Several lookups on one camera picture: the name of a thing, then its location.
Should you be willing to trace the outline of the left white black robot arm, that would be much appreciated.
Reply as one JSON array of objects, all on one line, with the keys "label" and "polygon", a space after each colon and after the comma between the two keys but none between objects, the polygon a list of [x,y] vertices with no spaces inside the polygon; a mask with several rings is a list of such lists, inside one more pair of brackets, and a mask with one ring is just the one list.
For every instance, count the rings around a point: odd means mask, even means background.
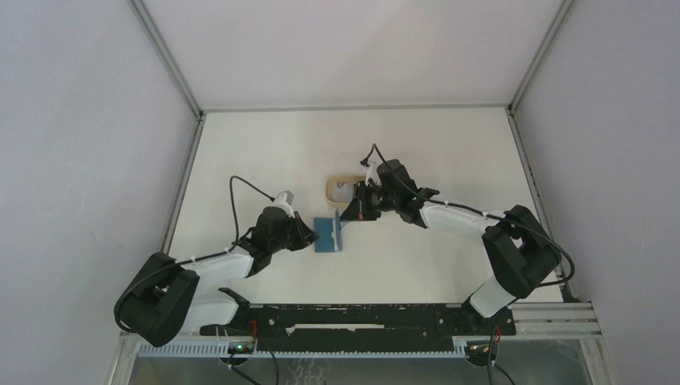
[{"label": "left white black robot arm", "polygon": [[121,330],[154,347],[212,324],[241,334],[249,328],[251,314],[222,293],[226,282],[258,274],[275,253],[298,251],[317,239],[297,211],[268,206],[255,226],[225,251],[186,261],[163,252],[151,255],[117,300],[114,320]]}]

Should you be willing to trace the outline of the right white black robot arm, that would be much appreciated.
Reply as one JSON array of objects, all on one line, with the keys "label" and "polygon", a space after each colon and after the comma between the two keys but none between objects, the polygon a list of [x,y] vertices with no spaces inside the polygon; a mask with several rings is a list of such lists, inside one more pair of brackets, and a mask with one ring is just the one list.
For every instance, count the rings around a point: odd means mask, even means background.
[{"label": "right white black robot arm", "polygon": [[492,276],[463,304],[463,322],[475,334],[492,327],[496,314],[544,287],[565,254],[523,205],[490,213],[455,203],[433,188],[420,188],[397,159],[365,160],[366,177],[339,219],[376,221],[394,212],[407,224],[454,233],[484,247]]}]

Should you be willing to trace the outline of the blue card holder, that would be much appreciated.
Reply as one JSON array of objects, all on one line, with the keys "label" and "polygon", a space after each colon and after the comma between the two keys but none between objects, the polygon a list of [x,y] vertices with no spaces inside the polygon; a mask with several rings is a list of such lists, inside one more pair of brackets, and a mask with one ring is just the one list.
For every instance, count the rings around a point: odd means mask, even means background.
[{"label": "blue card holder", "polygon": [[332,217],[315,217],[313,226],[314,232],[318,235],[318,238],[314,241],[316,253],[340,253],[343,251],[342,229],[345,223],[341,221],[338,209],[335,209]]}]

